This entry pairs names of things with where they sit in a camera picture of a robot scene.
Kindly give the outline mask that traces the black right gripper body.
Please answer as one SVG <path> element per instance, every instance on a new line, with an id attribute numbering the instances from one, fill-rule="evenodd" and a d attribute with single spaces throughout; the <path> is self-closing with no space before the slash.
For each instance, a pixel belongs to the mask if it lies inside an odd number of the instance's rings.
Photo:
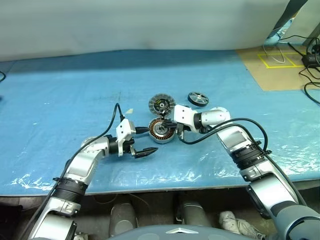
<path id="1" fill-rule="evenodd" d="M 183 123 L 177 122 L 176 123 L 176 134 L 179 140 L 184 140 L 184 133 L 185 133 L 185 125 Z"/>

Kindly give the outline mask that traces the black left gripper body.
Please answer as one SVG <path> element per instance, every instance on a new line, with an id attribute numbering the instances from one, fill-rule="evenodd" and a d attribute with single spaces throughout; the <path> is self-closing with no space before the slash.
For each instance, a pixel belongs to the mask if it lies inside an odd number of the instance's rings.
<path id="1" fill-rule="evenodd" d="M 130 133 L 128 133 L 125 136 L 125 142 L 124 142 L 124 150 L 126 153 L 130 153 L 132 157 L 134 157 L 135 159 L 138 158 L 138 152 L 136 151 L 136 149 L 134 148 L 134 144 L 135 144 L 135 140 L 134 137 L 137 133 L 137 130 L 135 127 L 133 127 L 130 130 Z"/>

